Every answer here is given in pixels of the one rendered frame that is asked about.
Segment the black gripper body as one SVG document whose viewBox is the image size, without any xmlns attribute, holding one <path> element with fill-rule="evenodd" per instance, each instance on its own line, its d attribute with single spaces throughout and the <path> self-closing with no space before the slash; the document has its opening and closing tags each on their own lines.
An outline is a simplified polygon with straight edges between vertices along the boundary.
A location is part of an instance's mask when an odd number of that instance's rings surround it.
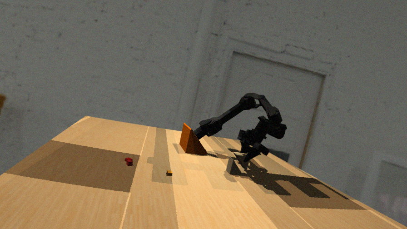
<svg viewBox="0 0 407 229">
<path fill-rule="evenodd" d="M 255 128 L 252 129 L 252 133 L 257 132 L 257 136 L 254 140 L 254 142 L 250 141 L 250 139 L 246 140 L 246 138 L 241 138 L 240 136 L 238 137 L 238 139 L 243 142 L 244 144 L 246 144 L 247 146 L 252 146 L 252 148 L 254 148 L 257 152 L 262 153 L 264 155 L 267 155 L 269 153 L 269 149 L 267 149 L 265 146 L 263 146 L 261 144 L 263 139 L 266 139 L 266 133 L 264 133 L 262 130 Z"/>
</svg>

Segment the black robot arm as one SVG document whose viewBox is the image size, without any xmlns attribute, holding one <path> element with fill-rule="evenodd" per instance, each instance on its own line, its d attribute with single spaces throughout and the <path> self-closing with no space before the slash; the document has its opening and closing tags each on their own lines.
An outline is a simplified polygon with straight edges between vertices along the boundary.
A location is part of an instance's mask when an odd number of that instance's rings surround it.
<svg viewBox="0 0 407 229">
<path fill-rule="evenodd" d="M 260 103 L 256 104 L 255 99 L 259 100 Z M 283 120 L 278 108 L 276 108 L 275 106 L 273 107 L 264 95 L 259 95 L 256 93 L 246 93 L 237 105 L 235 105 L 219 117 L 212 117 L 210 119 L 200 121 L 199 124 L 201 126 L 193 132 L 198 140 L 200 140 L 205 135 L 210 137 L 222 130 L 222 126 L 224 123 L 232 119 L 234 116 L 238 115 L 243 110 L 256 109 L 259 106 L 263 107 L 268 119 L 266 119 L 264 116 L 258 117 L 260 121 L 257 124 L 256 128 L 277 139 L 281 139 L 284 136 L 287 127 L 286 125 L 281 124 Z M 250 139 L 250 141 L 254 142 L 257 136 L 257 132 L 252 132 L 253 131 L 251 130 L 240 130 L 238 136 L 240 136 L 241 138 L 246 138 L 246 140 Z"/>
</svg>

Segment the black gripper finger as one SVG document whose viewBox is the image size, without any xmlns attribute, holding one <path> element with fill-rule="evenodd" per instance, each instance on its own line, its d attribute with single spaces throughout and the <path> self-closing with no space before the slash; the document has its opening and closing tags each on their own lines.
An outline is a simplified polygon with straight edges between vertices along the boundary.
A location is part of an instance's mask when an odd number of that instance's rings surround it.
<svg viewBox="0 0 407 229">
<path fill-rule="evenodd" d="M 258 155 L 261 155 L 261 154 L 259 152 L 257 152 L 254 148 L 249 146 L 249 151 L 244 159 L 244 162 L 246 163 Z"/>
<path fill-rule="evenodd" d="M 244 143 L 241 142 L 241 141 L 240 141 L 240 143 L 241 143 L 241 150 L 240 150 L 240 153 L 248 153 L 248 151 L 249 151 L 249 146 L 247 146 L 246 144 L 244 144 Z"/>
</svg>

